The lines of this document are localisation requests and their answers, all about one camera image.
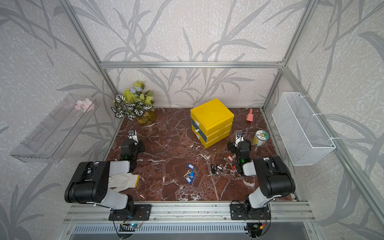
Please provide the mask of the yellow drawer cabinet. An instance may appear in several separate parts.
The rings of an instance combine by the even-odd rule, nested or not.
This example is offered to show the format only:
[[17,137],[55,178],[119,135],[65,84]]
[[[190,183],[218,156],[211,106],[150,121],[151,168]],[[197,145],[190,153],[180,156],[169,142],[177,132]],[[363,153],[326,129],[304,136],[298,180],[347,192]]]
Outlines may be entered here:
[[192,130],[205,148],[228,137],[233,120],[234,114],[219,99],[191,109]]

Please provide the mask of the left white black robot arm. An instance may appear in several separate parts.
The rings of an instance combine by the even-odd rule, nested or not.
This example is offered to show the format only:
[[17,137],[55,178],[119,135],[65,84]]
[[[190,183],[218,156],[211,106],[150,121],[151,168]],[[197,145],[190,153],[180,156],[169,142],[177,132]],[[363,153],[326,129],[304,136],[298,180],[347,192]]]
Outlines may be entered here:
[[134,213],[133,198],[120,192],[137,184],[130,180],[134,178],[138,155],[144,151],[142,141],[127,139],[122,145],[122,160],[79,163],[65,190],[65,201]]

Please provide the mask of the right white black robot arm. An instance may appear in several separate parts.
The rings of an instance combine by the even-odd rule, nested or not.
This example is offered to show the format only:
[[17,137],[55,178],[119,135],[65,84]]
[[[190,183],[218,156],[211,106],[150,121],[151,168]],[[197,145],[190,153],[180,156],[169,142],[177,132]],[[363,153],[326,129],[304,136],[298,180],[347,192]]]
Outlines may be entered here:
[[251,159],[251,143],[229,142],[228,150],[236,155],[235,168],[240,175],[257,177],[259,186],[244,202],[246,213],[260,212],[269,202],[286,197],[296,190],[290,170],[281,157]]

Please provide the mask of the key with red tag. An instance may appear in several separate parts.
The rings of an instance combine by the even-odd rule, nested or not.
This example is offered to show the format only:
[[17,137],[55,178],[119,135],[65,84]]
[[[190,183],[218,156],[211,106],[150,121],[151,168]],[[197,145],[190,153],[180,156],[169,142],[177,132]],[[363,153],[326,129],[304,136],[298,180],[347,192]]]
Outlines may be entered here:
[[233,159],[230,155],[228,155],[227,158],[228,158],[228,160],[231,161],[231,162],[234,161],[234,159]]

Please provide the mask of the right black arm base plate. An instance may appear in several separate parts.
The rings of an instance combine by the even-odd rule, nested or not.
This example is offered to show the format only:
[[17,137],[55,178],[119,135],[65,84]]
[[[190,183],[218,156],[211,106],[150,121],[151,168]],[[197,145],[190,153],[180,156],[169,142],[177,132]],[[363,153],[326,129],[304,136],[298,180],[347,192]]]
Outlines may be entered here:
[[232,220],[271,220],[271,209],[269,205],[262,208],[252,208],[247,203],[231,203],[230,214]]

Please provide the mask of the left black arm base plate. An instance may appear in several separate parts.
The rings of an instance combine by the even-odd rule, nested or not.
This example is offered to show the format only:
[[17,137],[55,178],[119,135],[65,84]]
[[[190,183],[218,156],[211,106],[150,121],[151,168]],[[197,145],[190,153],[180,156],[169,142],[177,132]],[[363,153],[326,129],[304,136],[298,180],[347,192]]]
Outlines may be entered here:
[[152,205],[135,204],[133,210],[112,210],[109,221],[148,221],[151,214]]

